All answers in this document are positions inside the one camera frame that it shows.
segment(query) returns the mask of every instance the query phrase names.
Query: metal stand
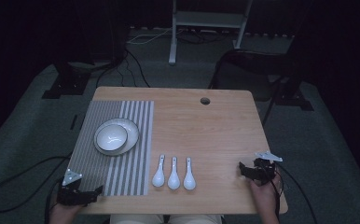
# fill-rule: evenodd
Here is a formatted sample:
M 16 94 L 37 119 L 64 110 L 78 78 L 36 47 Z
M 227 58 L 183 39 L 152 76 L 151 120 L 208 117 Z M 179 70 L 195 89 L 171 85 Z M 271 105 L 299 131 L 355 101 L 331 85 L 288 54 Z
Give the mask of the metal stand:
M 87 86 L 90 74 L 77 74 L 68 63 L 54 64 L 59 75 L 49 91 L 45 91 L 43 99 L 59 99 L 61 95 L 82 95 Z
M 304 111 L 314 111 L 311 102 L 307 101 L 299 90 L 299 85 L 289 79 L 280 86 L 279 95 L 275 99 L 276 105 L 299 106 Z
M 176 2 L 177 0 L 173 0 L 172 42 L 171 52 L 169 54 L 170 65 L 174 65 L 176 63 L 177 25 L 237 28 L 239 29 L 238 38 L 233 41 L 233 47 L 235 49 L 239 49 L 241 47 L 244 30 L 246 28 L 253 0 L 247 1 L 244 14 L 177 11 Z

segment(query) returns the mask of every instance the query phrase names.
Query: human hand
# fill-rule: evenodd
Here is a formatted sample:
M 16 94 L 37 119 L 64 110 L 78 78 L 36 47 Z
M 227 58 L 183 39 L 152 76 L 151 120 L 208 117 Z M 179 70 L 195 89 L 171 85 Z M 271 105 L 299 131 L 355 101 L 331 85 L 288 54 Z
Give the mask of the human hand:
M 278 192 L 281 187 L 280 179 L 280 175 L 276 175 L 272 179 L 272 183 L 275 185 Z M 275 214 L 277 195 L 273 185 L 269 182 L 263 186 L 259 186 L 257 182 L 249 178 L 247 178 L 247 181 L 250 184 L 250 190 L 253 194 L 256 210 L 261 216 L 262 222 L 264 224 L 279 223 Z

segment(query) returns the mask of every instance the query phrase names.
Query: black cable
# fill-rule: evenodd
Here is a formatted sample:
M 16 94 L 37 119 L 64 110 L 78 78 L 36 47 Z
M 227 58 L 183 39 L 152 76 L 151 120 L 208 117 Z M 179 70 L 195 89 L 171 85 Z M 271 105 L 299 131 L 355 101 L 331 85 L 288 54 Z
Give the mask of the black cable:
M 113 66 L 106 68 L 106 69 L 98 76 L 98 79 L 96 80 L 96 84 L 95 84 L 95 89 L 98 89 L 98 87 L 99 87 L 99 80 L 101 80 L 101 78 L 104 76 L 104 74 L 105 74 L 106 72 L 108 72 L 110 69 L 113 69 L 113 68 L 114 68 Z
M 133 75 L 133 72 L 131 71 L 131 69 L 130 69 L 130 63 L 128 62 L 128 60 L 125 58 L 125 62 L 127 62 L 127 70 L 129 71 L 129 72 L 131 72 L 131 76 L 132 76 L 132 79 L 133 79 L 133 85 L 134 85 L 134 87 L 137 87 L 137 85 L 136 85 L 136 79 L 134 78 L 134 75 Z
M 140 70 L 140 74 L 142 75 L 143 81 L 145 82 L 145 84 L 147 85 L 147 87 L 150 87 L 150 85 L 148 85 L 148 82 L 145 80 L 145 74 L 143 74 L 143 70 L 142 70 L 142 66 L 139 64 L 139 61 L 136 59 L 136 57 L 134 57 L 134 55 L 132 53 L 130 53 L 127 49 L 125 49 L 132 57 L 133 59 L 137 62 L 137 65 L 139 65 L 139 70 Z
M 48 195 L 47 195 L 47 198 L 46 198 L 46 208 L 45 208 L 45 212 L 44 212 L 44 223 L 45 224 L 49 224 L 49 213 L 51 211 L 51 208 L 53 207 L 50 207 L 50 204 L 51 204 L 51 197 L 52 197 L 52 192 L 54 191 L 55 189 L 55 186 L 57 186 L 59 183 L 61 183 L 63 180 L 63 177 L 59 178 L 57 181 L 55 181 L 55 183 L 49 188 L 49 192 L 48 192 Z
M 96 72 L 99 70 L 102 70 L 104 68 L 106 68 L 107 66 L 111 65 L 111 63 L 107 63 L 107 64 L 103 64 L 100 66 L 94 66 L 92 68 L 83 68 L 83 67 L 77 67 L 74 65 L 69 64 L 72 68 L 72 71 L 78 74 L 88 74 L 88 73 L 92 73 L 92 72 Z
M 222 35 L 218 35 L 218 37 L 216 37 L 215 39 L 207 39 L 203 35 L 203 33 L 198 34 L 198 33 L 194 32 L 194 31 L 188 31 L 187 34 L 191 34 L 191 35 L 196 36 L 198 38 L 198 40 L 197 41 L 191 41 L 191 40 L 184 39 L 182 37 L 177 37 L 177 40 L 179 42 L 185 42 L 185 43 L 188 43 L 188 44 L 201 45 L 201 44 L 208 44 L 208 43 L 223 41 L 223 40 L 226 39 L 226 36 L 222 37 Z
M 283 177 L 279 174 L 279 172 L 275 171 L 276 175 L 278 175 L 280 177 L 280 181 L 282 183 L 282 189 L 280 191 L 280 196 L 282 196 L 283 194 L 283 191 L 284 191 L 284 180 L 283 180 Z
M 300 186 L 300 184 L 297 182 L 297 180 L 290 175 L 290 173 L 288 173 L 288 171 L 286 171 L 284 169 L 284 167 L 282 165 L 280 165 L 279 163 L 276 163 L 283 171 L 285 171 L 286 174 L 288 174 L 288 176 L 290 176 L 290 178 L 294 181 L 294 183 L 296 183 L 297 187 L 299 188 L 299 190 L 301 191 L 303 197 L 305 198 L 305 201 L 306 203 L 308 204 L 309 206 L 309 209 L 311 210 L 311 214 L 312 214 L 312 217 L 313 217 L 313 222 L 315 224 L 317 224 L 317 218 L 316 218 L 316 215 L 314 214 L 314 211 L 313 211 L 313 208 L 312 208 L 312 205 L 311 205 L 311 202 L 309 201 L 308 197 L 306 196 L 305 192 L 303 191 L 302 187 Z
M 275 215 L 278 218 L 278 221 L 280 222 L 280 218 L 279 218 L 279 211 L 280 211 L 280 194 L 279 191 L 277 190 L 275 184 L 273 183 L 272 179 L 270 178 L 270 175 L 268 174 L 268 171 L 265 169 L 264 166 L 259 166 L 265 174 L 265 177 L 270 181 L 270 183 L 273 186 L 273 189 L 275 190 L 275 202 L 276 202 L 276 206 L 275 206 Z
M 26 170 L 18 173 L 17 175 L 13 175 L 12 177 L 0 182 L 0 188 L 3 187 L 5 184 L 11 182 L 12 180 L 18 178 L 19 176 L 21 175 L 24 175 L 25 173 L 29 172 L 30 170 L 34 169 L 36 166 L 46 162 L 46 161 L 51 161 L 51 160 L 57 160 L 57 159 L 62 159 L 61 162 L 58 163 L 58 165 L 55 166 L 55 168 L 51 171 L 51 173 L 46 177 L 46 179 L 34 190 L 34 192 L 28 196 L 23 202 L 13 206 L 13 207 L 10 207 L 10 208 L 7 208 L 7 209 L 0 209 L 0 213 L 6 213 L 6 212 L 10 212 L 10 211 L 13 211 L 23 205 L 25 205 L 26 203 L 28 203 L 35 195 L 36 193 L 43 187 L 43 185 L 45 185 L 47 183 L 47 181 L 49 180 L 50 177 L 52 177 L 52 175 L 55 173 L 55 171 L 62 165 L 62 163 L 66 160 L 70 160 L 70 155 L 72 155 L 73 152 L 69 153 L 67 156 L 65 157 L 60 157 L 60 156 L 57 156 L 57 157 L 50 157 L 50 158 L 47 158 L 43 161 L 40 161 L 38 163 L 36 163 L 35 165 L 27 168 Z
M 121 76 L 121 86 L 124 87 L 124 75 L 121 72 L 119 72 L 118 67 L 117 67 L 117 72 Z

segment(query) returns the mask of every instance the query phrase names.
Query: person's leg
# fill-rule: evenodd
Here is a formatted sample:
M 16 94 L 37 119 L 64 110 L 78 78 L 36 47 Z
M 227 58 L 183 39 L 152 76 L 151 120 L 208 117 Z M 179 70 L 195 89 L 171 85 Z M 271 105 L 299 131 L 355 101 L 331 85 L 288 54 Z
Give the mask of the person's leg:
M 221 224 L 220 215 L 171 215 L 170 224 Z
M 163 223 L 163 215 L 111 215 L 110 224 L 160 224 Z

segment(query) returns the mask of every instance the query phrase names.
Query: wire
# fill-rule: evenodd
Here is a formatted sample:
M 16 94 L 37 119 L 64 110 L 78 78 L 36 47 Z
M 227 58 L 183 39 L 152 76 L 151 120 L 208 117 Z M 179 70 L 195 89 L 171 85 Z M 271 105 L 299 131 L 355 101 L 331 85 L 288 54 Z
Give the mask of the wire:
M 49 212 L 51 211 L 51 209 L 56 205 L 56 203 L 50 207 L 50 203 L 51 203 L 51 197 L 52 197 L 52 192 L 55 189 L 55 186 L 57 186 L 59 183 L 61 183 L 63 180 L 63 177 L 57 179 L 57 181 L 55 181 L 55 183 L 49 188 L 49 192 L 46 198 L 46 208 L 45 208 L 45 212 L 44 212 L 44 223 L 45 224 L 49 224 Z
M 193 44 L 193 45 L 208 44 L 208 43 L 218 42 L 218 41 L 222 41 L 222 40 L 226 39 L 226 36 L 223 37 L 222 35 L 219 35 L 215 39 L 208 39 L 208 38 L 205 37 L 205 35 L 203 33 L 198 34 L 197 32 L 190 31 L 190 30 L 188 30 L 187 34 L 191 34 L 191 35 L 196 36 L 198 38 L 198 40 L 197 41 L 191 41 L 191 40 L 187 40 L 187 39 L 184 39 L 184 38 L 181 38 L 181 37 L 177 37 L 177 39 L 180 42 L 185 42 L 185 43 Z
M 154 39 L 157 39 L 158 37 L 165 35 L 166 33 L 168 33 L 168 32 L 171 31 L 171 30 L 172 30 L 172 28 L 167 29 L 165 32 L 163 32 L 163 33 L 160 34 L 160 35 L 138 35 L 138 36 L 136 36 L 136 37 L 128 40 L 128 41 L 127 41 L 127 44 L 133 44 L 133 45 L 143 45 L 143 44 L 147 44 L 147 43 L 153 41 Z M 142 36 L 154 36 L 154 37 L 151 38 L 151 39 L 149 39 L 149 40 L 147 40 L 147 41 L 145 41 L 145 42 L 138 42 L 138 43 L 132 42 L 133 40 L 135 40 L 135 39 L 137 39 L 137 38 L 139 38 L 139 37 L 142 37 Z
M 49 180 L 50 177 L 52 177 L 52 175 L 55 173 L 55 171 L 62 165 L 62 163 L 64 163 L 66 160 L 70 160 L 70 155 L 72 155 L 73 152 L 69 153 L 67 156 L 65 157 L 60 157 L 60 156 L 57 156 L 57 157 L 50 157 L 50 158 L 47 158 L 43 161 L 40 161 L 38 163 L 36 163 L 35 165 L 27 168 L 26 170 L 16 174 L 16 175 L 13 175 L 12 177 L 0 182 L 0 188 L 3 187 L 5 184 L 11 182 L 12 180 L 20 177 L 21 175 L 24 175 L 25 173 L 29 172 L 30 170 L 34 169 L 36 166 L 40 165 L 40 164 L 43 164 L 44 162 L 47 162 L 47 161 L 51 161 L 51 160 L 57 160 L 57 159 L 62 159 L 56 166 L 55 168 L 51 171 L 51 173 L 46 177 L 46 179 L 34 190 L 34 192 L 28 196 L 23 202 L 13 206 L 13 207 L 10 207 L 10 208 L 7 208 L 7 209 L 0 209 L 0 213 L 6 213 L 6 212 L 10 212 L 10 211 L 13 211 L 23 205 L 25 205 L 26 203 L 28 203 L 35 195 L 36 193 L 43 187 L 43 185 L 45 185 L 47 183 L 47 181 Z
M 96 80 L 96 84 L 95 84 L 95 89 L 98 89 L 99 87 L 99 81 L 101 80 L 101 78 L 104 76 L 104 74 L 106 72 L 108 72 L 110 69 L 113 69 L 114 67 L 108 67 L 106 68 L 99 76 L 98 76 L 98 79 Z
M 286 174 L 288 174 L 288 176 L 290 176 L 290 178 L 294 181 L 294 183 L 296 183 L 297 187 L 299 188 L 299 190 L 301 191 L 303 197 L 305 198 L 305 201 L 306 203 L 308 204 L 309 206 L 309 209 L 311 210 L 311 214 L 312 214 L 312 217 L 313 217 L 313 221 L 315 224 L 317 224 L 317 218 L 316 218 L 316 215 L 314 214 L 314 211 L 313 211 L 313 208 L 312 208 L 312 205 L 311 205 L 311 202 L 309 201 L 308 197 L 306 196 L 305 192 L 303 191 L 302 187 L 300 186 L 300 184 L 297 182 L 297 180 L 290 175 L 290 173 L 288 173 L 287 170 L 284 169 L 284 167 L 282 165 L 280 165 L 279 163 L 276 162 L 276 165 L 278 165 L 283 171 L 285 171 Z
M 142 75 L 143 81 L 145 82 L 147 87 L 150 88 L 150 85 L 145 80 L 145 74 L 143 74 L 142 66 L 139 64 L 139 61 L 137 61 L 136 57 L 134 57 L 134 55 L 132 53 L 130 53 L 127 49 L 125 49 L 125 50 L 133 57 L 133 59 L 137 62 L 137 65 L 139 65 L 139 70 L 140 70 L 140 74 Z
M 273 189 L 275 190 L 275 202 L 276 202 L 276 206 L 275 206 L 275 215 L 278 218 L 278 221 L 280 222 L 280 218 L 279 218 L 279 211 L 280 211 L 280 196 L 281 194 L 279 194 L 279 191 L 277 190 L 275 184 L 272 181 L 272 178 L 270 178 L 270 175 L 268 174 L 268 171 L 265 169 L 265 167 L 263 165 L 259 166 L 265 174 L 265 177 L 270 181 L 270 183 L 273 186 Z
M 280 177 L 280 181 L 282 183 L 281 185 L 281 191 L 280 191 L 280 196 L 282 196 L 283 194 L 283 191 L 284 191 L 284 180 L 283 180 L 283 177 L 279 174 L 279 172 L 275 171 L 276 175 L 278 175 Z
M 118 67 L 117 67 L 117 72 L 121 76 L 121 86 L 124 87 L 124 75 L 121 72 L 119 72 Z
M 127 62 L 127 70 L 131 73 L 131 76 L 132 76 L 132 79 L 133 79 L 133 85 L 134 85 L 134 87 L 137 87 L 137 85 L 136 85 L 136 79 L 134 78 L 134 75 L 133 75 L 133 72 L 131 71 L 131 69 L 130 69 L 130 63 L 128 62 L 128 60 L 127 59 L 125 59 L 125 62 Z
M 72 67 L 72 70 L 76 73 L 81 73 L 81 74 L 85 74 L 85 73 L 92 73 L 92 72 L 96 72 L 102 69 L 106 69 L 106 68 L 110 68 L 113 67 L 113 63 L 106 63 L 106 64 L 102 64 L 99 66 L 94 66 L 91 68 L 85 68 L 85 67 L 77 67 L 74 65 L 69 64 Z

